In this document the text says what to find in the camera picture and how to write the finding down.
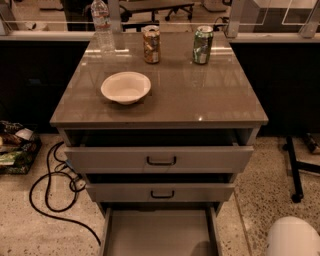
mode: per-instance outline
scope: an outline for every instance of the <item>black metal stand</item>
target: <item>black metal stand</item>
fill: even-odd
[[[299,170],[305,170],[305,171],[320,174],[320,166],[297,161],[292,138],[288,136],[286,138],[286,141],[287,141],[287,144],[284,145],[283,149],[287,150],[289,153],[290,164],[292,169],[292,177],[293,177],[293,182],[295,187],[295,194],[292,195],[291,199],[294,203],[300,203],[301,199],[303,198],[303,190],[302,190]]]

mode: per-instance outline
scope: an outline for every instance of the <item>brown can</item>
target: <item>brown can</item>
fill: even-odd
[[[160,31],[158,26],[150,25],[142,29],[144,60],[147,63],[160,61]]]

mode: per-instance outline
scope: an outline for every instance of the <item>green can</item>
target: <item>green can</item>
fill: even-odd
[[[197,64],[206,64],[210,59],[213,40],[213,28],[200,26],[194,36],[193,61]]]

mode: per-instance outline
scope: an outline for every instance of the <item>floor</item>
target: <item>floor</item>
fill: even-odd
[[[0,255],[98,255],[95,237],[74,223],[45,217],[30,205],[29,193],[36,180],[47,173],[49,149],[61,141],[59,135],[42,134],[41,150],[27,175],[0,175]],[[296,216],[320,231],[320,176],[301,172],[304,199],[291,201],[293,181],[288,155],[282,150],[284,138],[258,137],[254,153],[245,171],[236,179],[235,192],[217,216],[223,256],[265,255],[266,238],[271,225],[280,217]],[[320,156],[312,155],[301,139],[294,138],[298,159],[320,164]],[[65,159],[63,146],[58,157]],[[51,157],[51,169],[58,163]],[[47,179],[35,188],[34,204],[46,213],[80,221],[102,236],[104,218],[83,191],[67,212],[52,213],[44,205]],[[68,180],[54,177],[50,203],[54,208],[67,206],[73,198]]]

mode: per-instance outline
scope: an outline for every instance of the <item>drawer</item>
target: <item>drawer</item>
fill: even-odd
[[[252,146],[215,147],[68,147],[79,173],[238,173]]]
[[[233,184],[95,184],[87,185],[94,202],[223,202]]]
[[[213,208],[107,209],[99,256],[221,256]]]

